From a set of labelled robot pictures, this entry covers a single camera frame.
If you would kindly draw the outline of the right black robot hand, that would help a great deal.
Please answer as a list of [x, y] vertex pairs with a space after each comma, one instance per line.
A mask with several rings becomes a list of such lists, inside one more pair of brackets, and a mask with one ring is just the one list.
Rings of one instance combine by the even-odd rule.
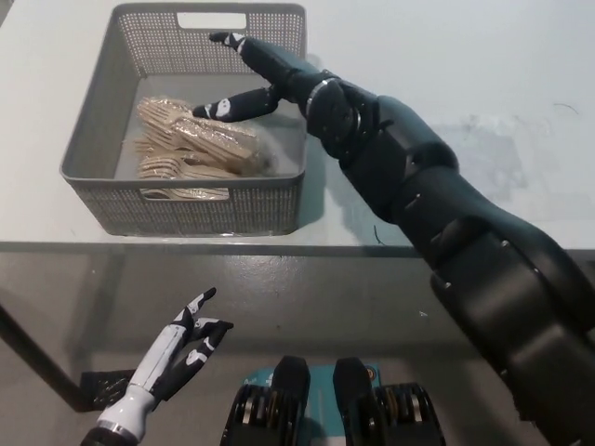
[[270, 85], [197, 106], [192, 110], [192, 115], [197, 118], [242, 122], [274, 112], [282, 100], [298, 105], [300, 111], [305, 112], [311, 92], [322, 81], [334, 76], [280, 46], [257, 38], [214, 32], [209, 34], [209, 40], [235, 51], [248, 68]]

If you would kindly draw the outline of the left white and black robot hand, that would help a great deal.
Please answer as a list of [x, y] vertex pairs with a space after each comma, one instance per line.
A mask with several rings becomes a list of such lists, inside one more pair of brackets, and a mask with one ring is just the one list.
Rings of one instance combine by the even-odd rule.
[[169, 400], [203, 368], [233, 324], [202, 317], [199, 311], [217, 292], [212, 287], [195, 297], [153, 341], [129, 385], [156, 402]]

